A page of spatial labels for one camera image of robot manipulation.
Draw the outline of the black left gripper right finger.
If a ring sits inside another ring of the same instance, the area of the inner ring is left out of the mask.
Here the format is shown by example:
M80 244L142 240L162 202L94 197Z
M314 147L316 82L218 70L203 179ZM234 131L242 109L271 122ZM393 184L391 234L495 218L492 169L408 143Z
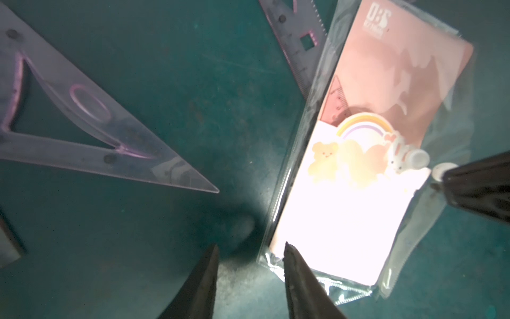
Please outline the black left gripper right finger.
M293 245L284 249L284 276L290 318L345 319Z

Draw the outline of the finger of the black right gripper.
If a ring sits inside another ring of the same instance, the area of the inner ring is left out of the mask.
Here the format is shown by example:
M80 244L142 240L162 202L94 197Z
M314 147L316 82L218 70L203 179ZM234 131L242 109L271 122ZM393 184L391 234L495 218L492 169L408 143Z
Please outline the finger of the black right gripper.
M509 152L446 171L442 190L453 207L509 223Z

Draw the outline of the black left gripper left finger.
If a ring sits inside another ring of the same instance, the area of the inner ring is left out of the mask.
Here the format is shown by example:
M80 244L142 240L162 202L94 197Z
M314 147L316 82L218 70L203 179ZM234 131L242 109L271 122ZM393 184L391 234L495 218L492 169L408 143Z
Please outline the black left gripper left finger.
M219 248L209 246L183 286L159 318L213 317L219 268Z

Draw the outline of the small pink ruler set pouch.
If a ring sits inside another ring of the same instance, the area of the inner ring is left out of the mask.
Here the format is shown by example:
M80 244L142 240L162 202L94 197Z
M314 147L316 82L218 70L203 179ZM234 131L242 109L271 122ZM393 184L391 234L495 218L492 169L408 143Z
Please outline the small pink ruler set pouch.
M407 1L339 1L258 262L300 252L334 304L393 292L470 160L475 47Z

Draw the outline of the pink large set square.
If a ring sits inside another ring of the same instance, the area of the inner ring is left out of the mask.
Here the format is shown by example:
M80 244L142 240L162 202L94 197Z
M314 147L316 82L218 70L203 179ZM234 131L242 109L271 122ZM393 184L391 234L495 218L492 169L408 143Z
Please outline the pink large set square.
M23 77L104 143L88 146L14 132ZM218 189L7 6L1 6L1 158L189 190Z

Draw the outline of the pink protractor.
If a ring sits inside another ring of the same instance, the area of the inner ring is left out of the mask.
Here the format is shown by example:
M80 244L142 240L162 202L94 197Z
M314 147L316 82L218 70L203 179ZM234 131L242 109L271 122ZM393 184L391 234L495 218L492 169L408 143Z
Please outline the pink protractor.
M14 232L6 220L1 217L1 268L4 268L23 256L23 248L20 246Z

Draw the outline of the purple straight ruler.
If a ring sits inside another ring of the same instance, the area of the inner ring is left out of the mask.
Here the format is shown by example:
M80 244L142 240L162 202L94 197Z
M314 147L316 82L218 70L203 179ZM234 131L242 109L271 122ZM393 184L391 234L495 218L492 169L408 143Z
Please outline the purple straight ruler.
M259 4L307 99L328 35L315 2L260 0Z

